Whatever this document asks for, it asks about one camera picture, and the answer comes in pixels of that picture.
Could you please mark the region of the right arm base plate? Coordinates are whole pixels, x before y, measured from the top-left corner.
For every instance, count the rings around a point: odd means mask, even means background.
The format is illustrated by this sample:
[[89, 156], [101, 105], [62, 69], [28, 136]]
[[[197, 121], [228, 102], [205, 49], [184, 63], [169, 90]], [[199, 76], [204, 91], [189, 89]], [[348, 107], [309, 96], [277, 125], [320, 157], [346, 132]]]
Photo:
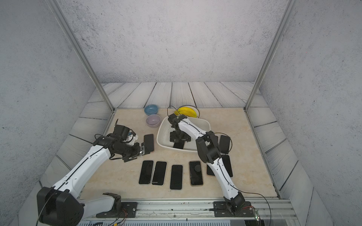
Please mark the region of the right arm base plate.
[[221, 217], [244, 217], [244, 218], [253, 218], [255, 217], [254, 209], [251, 205], [251, 202], [245, 202], [240, 207], [232, 207], [227, 202], [213, 202], [213, 207], [208, 209], [214, 213], [214, 216], [217, 218]]

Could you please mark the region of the black phone grey case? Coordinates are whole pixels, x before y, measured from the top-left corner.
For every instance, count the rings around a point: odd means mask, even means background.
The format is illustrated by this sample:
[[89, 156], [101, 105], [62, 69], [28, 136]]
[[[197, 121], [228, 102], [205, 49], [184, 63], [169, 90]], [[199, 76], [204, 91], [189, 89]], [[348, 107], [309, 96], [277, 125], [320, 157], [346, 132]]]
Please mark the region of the black phone grey case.
[[222, 155], [222, 161], [224, 163], [224, 166], [230, 176], [230, 178], [233, 177], [233, 171], [232, 171], [232, 164], [229, 155]]

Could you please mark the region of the black phone red case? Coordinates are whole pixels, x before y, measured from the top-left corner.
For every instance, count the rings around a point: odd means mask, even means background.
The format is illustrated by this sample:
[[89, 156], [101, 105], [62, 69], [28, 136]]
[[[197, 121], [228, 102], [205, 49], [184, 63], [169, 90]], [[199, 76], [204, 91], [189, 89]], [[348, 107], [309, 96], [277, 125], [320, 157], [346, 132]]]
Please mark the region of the black phone red case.
[[153, 134], [148, 134], [148, 135], [144, 136], [143, 146], [144, 146], [145, 154], [150, 154], [151, 152], [153, 152], [155, 150]]

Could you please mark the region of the white plastic storage box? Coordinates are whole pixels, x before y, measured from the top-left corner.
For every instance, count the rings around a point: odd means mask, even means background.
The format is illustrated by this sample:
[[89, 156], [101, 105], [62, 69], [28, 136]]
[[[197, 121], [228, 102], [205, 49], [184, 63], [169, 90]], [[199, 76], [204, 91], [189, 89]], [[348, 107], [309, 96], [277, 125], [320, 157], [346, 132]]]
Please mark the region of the white plastic storage box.
[[[211, 125], [207, 120], [204, 119], [198, 119], [198, 118], [188, 118], [190, 122], [192, 122], [195, 126], [200, 128], [203, 131], [210, 131]], [[174, 128], [172, 128], [171, 123], [168, 121], [168, 117], [165, 117], [160, 124], [156, 141], [158, 145], [160, 145], [163, 148], [171, 149], [174, 151], [185, 151], [185, 152], [197, 152], [197, 146], [196, 141], [194, 138], [191, 138], [190, 142], [185, 142], [183, 149], [174, 148], [174, 142], [170, 141], [170, 133], [172, 131], [175, 131]]]

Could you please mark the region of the black phone pink case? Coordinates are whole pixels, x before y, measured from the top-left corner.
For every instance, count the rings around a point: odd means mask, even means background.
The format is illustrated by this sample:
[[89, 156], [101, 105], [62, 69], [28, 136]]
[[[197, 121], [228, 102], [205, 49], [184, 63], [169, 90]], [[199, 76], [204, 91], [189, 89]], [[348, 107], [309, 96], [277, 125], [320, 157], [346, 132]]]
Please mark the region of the black phone pink case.
[[192, 186], [203, 185], [202, 169], [200, 161], [189, 162], [190, 184]]

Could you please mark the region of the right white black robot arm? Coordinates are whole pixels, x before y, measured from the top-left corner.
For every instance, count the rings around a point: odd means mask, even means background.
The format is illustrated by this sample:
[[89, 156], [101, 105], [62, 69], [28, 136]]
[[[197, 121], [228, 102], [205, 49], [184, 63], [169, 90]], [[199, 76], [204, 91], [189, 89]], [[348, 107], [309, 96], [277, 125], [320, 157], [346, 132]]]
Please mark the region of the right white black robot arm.
[[185, 115], [172, 114], [168, 117], [168, 121], [175, 129], [172, 132], [171, 141], [195, 140], [199, 158], [210, 167], [222, 188], [226, 210], [235, 216], [241, 211], [246, 201], [225, 168], [218, 137], [212, 131], [205, 131], [197, 127]]

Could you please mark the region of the black phone light blue case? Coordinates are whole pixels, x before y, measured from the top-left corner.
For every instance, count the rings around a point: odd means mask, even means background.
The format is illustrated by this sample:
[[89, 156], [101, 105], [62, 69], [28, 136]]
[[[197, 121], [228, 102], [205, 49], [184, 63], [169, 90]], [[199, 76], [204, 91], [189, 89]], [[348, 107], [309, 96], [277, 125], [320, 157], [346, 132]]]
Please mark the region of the black phone light blue case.
[[140, 171], [139, 184], [146, 185], [151, 183], [154, 161], [143, 161]]

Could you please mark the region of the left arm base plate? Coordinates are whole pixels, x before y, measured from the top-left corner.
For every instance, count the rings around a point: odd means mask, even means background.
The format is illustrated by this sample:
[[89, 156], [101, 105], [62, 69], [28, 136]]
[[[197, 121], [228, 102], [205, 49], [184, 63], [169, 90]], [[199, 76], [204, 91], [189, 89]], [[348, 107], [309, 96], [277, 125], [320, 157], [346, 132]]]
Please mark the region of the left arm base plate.
[[135, 218], [137, 205], [137, 202], [120, 202], [114, 204], [110, 211], [96, 214], [96, 218]]

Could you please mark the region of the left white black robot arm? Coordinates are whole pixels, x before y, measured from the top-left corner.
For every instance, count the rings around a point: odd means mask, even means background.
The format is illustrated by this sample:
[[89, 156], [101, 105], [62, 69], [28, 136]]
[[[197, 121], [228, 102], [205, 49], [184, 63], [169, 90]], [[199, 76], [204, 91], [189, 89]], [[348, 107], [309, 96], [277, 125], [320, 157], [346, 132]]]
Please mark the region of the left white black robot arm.
[[65, 177], [38, 192], [37, 222], [50, 226], [76, 226], [84, 218], [97, 214], [127, 218], [127, 207], [122, 204], [120, 195], [104, 193], [100, 198], [80, 201], [79, 194], [96, 170], [106, 160], [114, 160], [116, 154], [124, 162], [129, 162], [153, 151], [153, 142], [131, 146], [122, 136], [99, 136], [86, 156]]

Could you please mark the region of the black phone dark case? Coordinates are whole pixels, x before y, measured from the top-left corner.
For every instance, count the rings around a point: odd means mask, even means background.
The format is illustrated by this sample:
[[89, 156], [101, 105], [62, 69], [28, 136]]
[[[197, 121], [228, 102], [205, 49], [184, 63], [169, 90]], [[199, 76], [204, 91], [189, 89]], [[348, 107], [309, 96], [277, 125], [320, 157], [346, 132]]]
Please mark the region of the black phone dark case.
[[171, 169], [171, 190], [182, 190], [183, 187], [183, 166], [173, 165]]

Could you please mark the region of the black phone white case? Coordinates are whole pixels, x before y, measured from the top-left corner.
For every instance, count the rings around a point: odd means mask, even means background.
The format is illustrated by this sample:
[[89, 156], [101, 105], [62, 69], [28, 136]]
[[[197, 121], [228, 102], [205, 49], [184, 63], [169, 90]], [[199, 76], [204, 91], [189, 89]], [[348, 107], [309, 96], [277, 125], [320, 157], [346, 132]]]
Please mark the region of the black phone white case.
[[166, 177], [166, 169], [167, 169], [167, 162], [158, 161], [156, 162], [153, 178], [152, 178], [152, 185], [155, 186], [162, 186], [165, 181]]

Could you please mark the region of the black phone cream case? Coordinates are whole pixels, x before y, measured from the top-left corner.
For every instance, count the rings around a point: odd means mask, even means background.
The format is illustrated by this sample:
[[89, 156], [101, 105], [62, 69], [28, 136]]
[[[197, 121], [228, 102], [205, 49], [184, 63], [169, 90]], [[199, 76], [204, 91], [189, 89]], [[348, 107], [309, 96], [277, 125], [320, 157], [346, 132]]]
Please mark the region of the black phone cream case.
[[215, 176], [214, 172], [212, 171], [212, 169], [209, 165], [206, 166], [206, 174], [208, 176]]

